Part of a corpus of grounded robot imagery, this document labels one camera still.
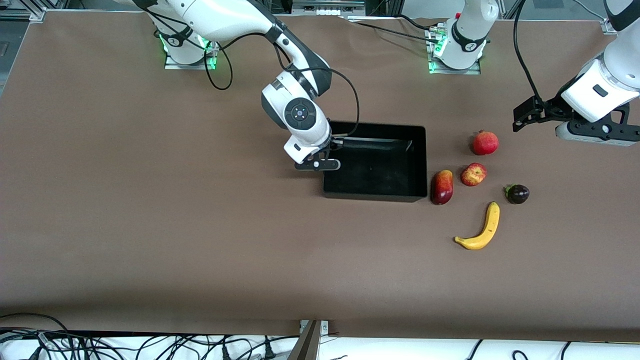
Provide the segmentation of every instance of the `banana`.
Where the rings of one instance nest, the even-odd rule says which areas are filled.
[[[496,202],[492,202],[486,210],[486,221],[480,235],[468,239],[456,236],[454,240],[469,250],[480,250],[493,238],[496,229],[498,229],[498,220],[500,220],[500,206]]]

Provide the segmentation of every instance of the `red apple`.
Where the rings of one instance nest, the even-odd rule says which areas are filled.
[[[500,143],[498,136],[490,131],[480,130],[474,138],[474,153],[476,155],[489,155],[498,149]]]
[[[462,183],[467,186],[475,186],[482,183],[482,180],[486,177],[486,168],[479,163],[472,163],[467,166],[465,171],[460,175]]]
[[[442,170],[431,182],[431,201],[436,205],[446,204],[453,196],[453,173]]]

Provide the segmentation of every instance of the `black tray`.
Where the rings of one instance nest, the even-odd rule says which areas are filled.
[[[333,134],[352,122],[331,122]],[[414,202],[427,196],[427,140],[422,126],[360,123],[330,158],[342,163],[325,171],[325,197]]]

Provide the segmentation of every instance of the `white cable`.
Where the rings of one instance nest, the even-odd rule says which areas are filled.
[[[588,13],[590,13],[593,16],[597,16],[599,17],[601,20],[607,20],[606,17],[603,17],[602,15],[600,15],[599,13],[596,13],[595,11],[589,9],[585,4],[583,4],[580,0],[573,0],[574,3],[580,5],[583,9],[587,10]]]

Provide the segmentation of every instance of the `brown tabletop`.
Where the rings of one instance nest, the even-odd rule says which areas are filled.
[[[640,146],[562,141],[556,124],[512,133],[532,95],[512,22],[493,27],[481,76],[446,76],[428,73],[419,40],[337,17],[285,21],[351,78],[363,122],[426,128],[429,176],[480,161],[487,179],[456,180],[444,206],[325,199],[260,107],[280,72],[267,41],[228,50],[234,84],[219,92],[202,71],[163,69],[143,13],[50,12],[0,98],[2,312],[75,329],[276,333],[322,318],[345,336],[638,339]],[[597,22],[520,33],[545,98],[613,39]],[[318,103],[354,119],[337,76]],[[480,129],[500,138],[494,155],[469,151]],[[531,198],[507,204],[510,183]],[[491,244],[455,244],[493,200]]]

